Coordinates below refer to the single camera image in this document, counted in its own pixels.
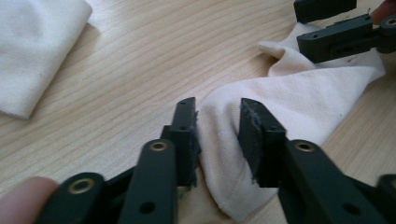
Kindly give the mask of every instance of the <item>folded white towel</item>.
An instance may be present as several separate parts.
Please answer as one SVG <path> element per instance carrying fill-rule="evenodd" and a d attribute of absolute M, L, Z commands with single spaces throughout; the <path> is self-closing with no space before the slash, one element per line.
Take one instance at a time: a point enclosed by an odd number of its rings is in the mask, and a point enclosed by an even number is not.
<path fill-rule="evenodd" d="M 264 53 L 279 59 L 268 77 L 225 85 L 200 105 L 198 134 L 206 183 L 219 208 L 236 221 L 242 221 L 276 193 L 275 189 L 252 184 L 237 141 L 241 98 L 262 102 L 287 129 L 290 140 L 322 145 L 367 84 L 385 74 L 375 50 L 311 63 L 298 51 L 296 36 L 317 29 L 297 24 L 285 40 L 261 42 Z"/>
<path fill-rule="evenodd" d="M 83 0 L 0 0 L 0 112 L 29 118 L 91 13 Z"/>

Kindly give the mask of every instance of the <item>crumpled white cloth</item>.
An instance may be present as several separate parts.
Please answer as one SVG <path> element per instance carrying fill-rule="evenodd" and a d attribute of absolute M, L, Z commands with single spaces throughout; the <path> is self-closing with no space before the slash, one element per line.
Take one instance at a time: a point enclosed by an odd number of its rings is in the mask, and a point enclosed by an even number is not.
<path fill-rule="evenodd" d="M 84 0 L 0 0 L 0 112 L 29 118 L 91 13 Z"/>
<path fill-rule="evenodd" d="M 241 98 L 263 103 L 288 131 L 288 138 L 322 145 L 367 84 L 385 74 L 375 50 L 313 64 L 297 47 L 296 36 L 317 30 L 297 24 L 281 42 L 263 41 L 263 53 L 279 59 L 268 77 L 238 81 L 214 90 L 199 106 L 198 136 L 206 184 L 219 208 L 243 221 L 265 205 L 275 189 L 252 184 L 238 145 Z"/>

